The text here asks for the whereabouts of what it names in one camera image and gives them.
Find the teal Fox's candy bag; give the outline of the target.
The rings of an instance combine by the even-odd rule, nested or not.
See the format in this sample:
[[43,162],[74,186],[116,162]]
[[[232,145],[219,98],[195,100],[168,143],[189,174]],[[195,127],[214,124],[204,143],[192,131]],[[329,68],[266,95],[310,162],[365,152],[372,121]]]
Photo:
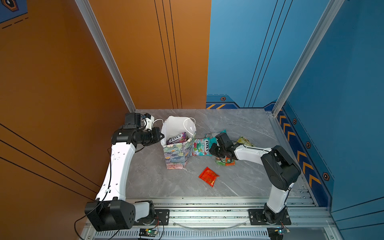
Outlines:
[[211,141],[209,138],[195,139],[192,148],[193,156],[210,156]]

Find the aluminium corner post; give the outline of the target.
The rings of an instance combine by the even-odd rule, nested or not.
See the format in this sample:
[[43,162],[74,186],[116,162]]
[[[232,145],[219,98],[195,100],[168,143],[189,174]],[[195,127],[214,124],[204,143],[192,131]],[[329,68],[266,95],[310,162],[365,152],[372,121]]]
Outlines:
[[135,112],[136,107],[125,84],[125,81],[121,75],[118,65],[113,57],[113,54],[109,48],[107,40],[103,34],[103,31],[99,25],[96,15],[91,7],[89,1],[75,0],[80,13],[85,20],[85,23],[101,53],[103,60],[110,71],[110,74],[130,112]]
[[280,110],[282,110],[284,103],[287,101],[289,95],[300,79],[302,73],[304,72],[306,66],[311,60],[313,54],[327,33],[330,25],[332,24],[344,2],[344,0],[331,0],[328,2],[298,62],[296,63],[290,77],[283,87],[281,94],[279,95],[278,100],[276,101],[276,104],[272,110],[272,115],[275,118],[278,116]]

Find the left green circuit board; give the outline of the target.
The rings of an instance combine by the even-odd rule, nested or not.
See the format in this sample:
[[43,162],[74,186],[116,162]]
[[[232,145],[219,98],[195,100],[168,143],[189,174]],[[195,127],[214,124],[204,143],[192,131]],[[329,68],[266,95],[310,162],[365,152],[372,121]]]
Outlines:
[[139,239],[153,240],[157,237],[159,231],[156,229],[140,229]]

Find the floral paper gift bag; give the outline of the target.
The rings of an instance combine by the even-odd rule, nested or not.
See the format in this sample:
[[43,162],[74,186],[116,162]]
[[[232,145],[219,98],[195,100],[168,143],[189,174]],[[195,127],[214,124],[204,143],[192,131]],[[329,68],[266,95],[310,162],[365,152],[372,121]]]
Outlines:
[[[196,135],[196,120],[191,117],[170,116],[163,121],[161,133],[165,137],[160,141],[163,147],[166,167],[168,170],[186,168]],[[186,132],[188,140],[184,143],[167,145],[167,140]]]

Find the right aluminium corner post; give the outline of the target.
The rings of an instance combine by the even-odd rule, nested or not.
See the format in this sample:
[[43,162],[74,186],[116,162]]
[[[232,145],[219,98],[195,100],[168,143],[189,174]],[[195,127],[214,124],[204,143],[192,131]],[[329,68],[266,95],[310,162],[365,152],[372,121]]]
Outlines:
[[282,110],[284,103],[287,101],[289,95],[300,79],[302,73],[304,72],[306,66],[311,60],[313,54],[327,33],[330,25],[332,24],[344,2],[344,0],[331,0],[328,2],[298,62],[296,63],[290,77],[283,87],[281,94],[279,95],[278,100],[276,101],[276,104],[272,110],[272,115],[275,118],[278,116],[280,110]]

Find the green circuit board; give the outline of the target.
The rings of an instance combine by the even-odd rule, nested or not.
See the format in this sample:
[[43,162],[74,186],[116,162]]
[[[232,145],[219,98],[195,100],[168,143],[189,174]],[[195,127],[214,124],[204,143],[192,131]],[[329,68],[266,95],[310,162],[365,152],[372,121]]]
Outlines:
[[156,229],[140,229],[139,239],[153,240],[157,237],[159,231]]
[[282,236],[284,234],[290,233],[291,231],[289,229],[276,229],[274,230],[274,233],[278,236]]

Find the red small snack packet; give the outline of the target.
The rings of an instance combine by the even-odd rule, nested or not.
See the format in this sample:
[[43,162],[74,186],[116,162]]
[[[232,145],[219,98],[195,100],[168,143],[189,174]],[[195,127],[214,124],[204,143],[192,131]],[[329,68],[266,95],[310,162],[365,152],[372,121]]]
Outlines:
[[203,172],[199,175],[199,178],[210,185],[212,188],[215,185],[216,179],[219,177],[213,170],[206,167]]

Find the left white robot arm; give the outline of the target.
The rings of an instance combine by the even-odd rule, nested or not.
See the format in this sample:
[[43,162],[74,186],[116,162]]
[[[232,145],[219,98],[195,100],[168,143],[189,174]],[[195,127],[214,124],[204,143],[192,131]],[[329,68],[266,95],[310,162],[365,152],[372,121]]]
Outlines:
[[111,160],[96,200],[88,202],[85,215],[96,231],[131,229],[136,222],[149,224],[155,219],[152,201],[133,204],[126,201],[126,185],[137,145],[144,147],[164,138],[159,127],[151,130],[121,129],[112,137]]

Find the left aluminium corner post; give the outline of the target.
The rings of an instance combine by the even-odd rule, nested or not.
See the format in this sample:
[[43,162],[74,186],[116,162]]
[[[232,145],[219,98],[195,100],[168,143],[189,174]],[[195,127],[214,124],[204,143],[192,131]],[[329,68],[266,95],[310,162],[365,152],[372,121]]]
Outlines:
[[135,112],[136,107],[125,84],[125,81],[121,75],[118,65],[113,57],[113,54],[109,48],[107,40],[103,34],[103,31],[99,25],[96,15],[91,7],[89,1],[75,0],[80,13],[85,20],[85,23],[101,53],[103,60],[110,71],[110,74],[130,112]]

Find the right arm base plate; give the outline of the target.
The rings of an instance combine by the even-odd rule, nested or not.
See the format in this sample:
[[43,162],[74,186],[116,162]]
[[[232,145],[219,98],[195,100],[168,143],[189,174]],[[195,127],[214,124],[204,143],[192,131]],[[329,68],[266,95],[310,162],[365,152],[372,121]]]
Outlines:
[[266,226],[266,225],[284,225],[289,226],[292,224],[288,209],[283,209],[280,213],[274,213],[271,210],[263,209],[249,209],[249,220],[252,226]]

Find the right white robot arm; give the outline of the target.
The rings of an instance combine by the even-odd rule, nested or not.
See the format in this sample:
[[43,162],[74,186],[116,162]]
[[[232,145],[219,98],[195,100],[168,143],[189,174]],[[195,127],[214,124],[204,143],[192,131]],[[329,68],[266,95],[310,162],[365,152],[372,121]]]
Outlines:
[[262,165],[272,184],[264,208],[248,210],[251,225],[291,225],[287,199],[302,172],[296,161],[282,146],[249,147],[231,141],[226,133],[218,134],[216,140],[217,143],[210,148],[213,156]]

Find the aluminium front rail frame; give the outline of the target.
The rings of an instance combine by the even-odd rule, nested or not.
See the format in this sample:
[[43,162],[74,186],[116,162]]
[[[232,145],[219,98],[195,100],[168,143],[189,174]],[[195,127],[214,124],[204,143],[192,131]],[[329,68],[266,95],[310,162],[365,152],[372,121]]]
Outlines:
[[[330,212],[319,207],[308,191],[290,193],[287,199],[289,226],[252,226],[249,209],[263,209],[266,198],[252,197],[170,197],[153,198],[155,209],[169,209],[167,226],[133,226],[120,231],[98,232],[90,222],[81,225],[86,240],[138,240],[139,230],[155,228],[161,240],[304,239],[340,240],[342,235]],[[291,232],[278,236],[276,229]]]

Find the green orange snack packet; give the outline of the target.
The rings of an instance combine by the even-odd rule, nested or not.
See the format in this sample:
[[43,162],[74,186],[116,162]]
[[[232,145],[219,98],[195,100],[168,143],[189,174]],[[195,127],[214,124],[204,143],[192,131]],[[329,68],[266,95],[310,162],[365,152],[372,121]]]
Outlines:
[[219,157],[216,157],[215,162],[217,165],[225,166],[225,167],[234,166],[236,164],[233,159],[229,159],[229,158],[223,159]]

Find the purple Fox's candy bag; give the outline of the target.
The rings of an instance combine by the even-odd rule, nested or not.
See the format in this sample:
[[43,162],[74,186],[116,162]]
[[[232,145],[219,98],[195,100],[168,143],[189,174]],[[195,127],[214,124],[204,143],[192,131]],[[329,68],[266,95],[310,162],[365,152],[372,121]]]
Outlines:
[[172,137],[167,140],[167,145],[184,143],[188,140],[186,132],[183,132],[175,137]]

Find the yellow snack packet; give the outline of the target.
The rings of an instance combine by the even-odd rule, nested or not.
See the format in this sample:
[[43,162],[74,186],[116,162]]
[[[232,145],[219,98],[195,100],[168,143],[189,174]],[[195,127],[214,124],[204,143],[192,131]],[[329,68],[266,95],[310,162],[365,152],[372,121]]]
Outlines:
[[245,138],[244,136],[241,136],[238,140],[237,140],[237,143],[239,144],[242,144],[246,147],[254,147],[255,145],[252,144],[247,138]]

